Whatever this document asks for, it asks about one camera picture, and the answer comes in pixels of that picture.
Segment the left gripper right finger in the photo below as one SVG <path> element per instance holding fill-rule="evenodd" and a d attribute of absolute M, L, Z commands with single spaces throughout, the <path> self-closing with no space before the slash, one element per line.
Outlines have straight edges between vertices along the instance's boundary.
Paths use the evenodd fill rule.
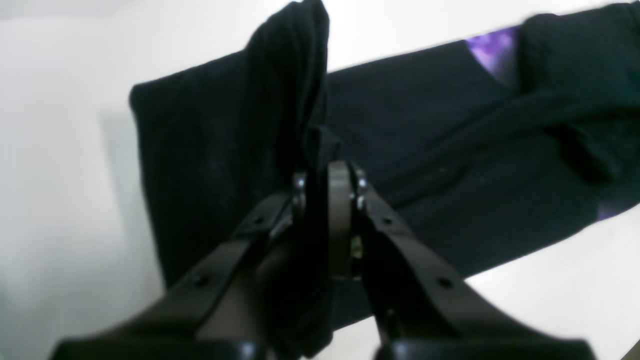
<path fill-rule="evenodd" d="M 354 164 L 327 167 L 332 278 L 360 280 L 374 312 L 377 360 L 593 360 L 586 341 L 546 335 L 474 291 L 425 246 Z"/>

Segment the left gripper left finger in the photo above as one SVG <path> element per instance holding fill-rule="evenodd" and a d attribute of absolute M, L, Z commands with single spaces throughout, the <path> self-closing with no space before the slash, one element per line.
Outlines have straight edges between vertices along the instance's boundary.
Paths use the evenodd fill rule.
<path fill-rule="evenodd" d="M 307 176 L 271 194 L 161 299 L 110 330 L 61 342 L 53 360 L 294 360 L 266 321 L 259 265 L 306 208 Z"/>

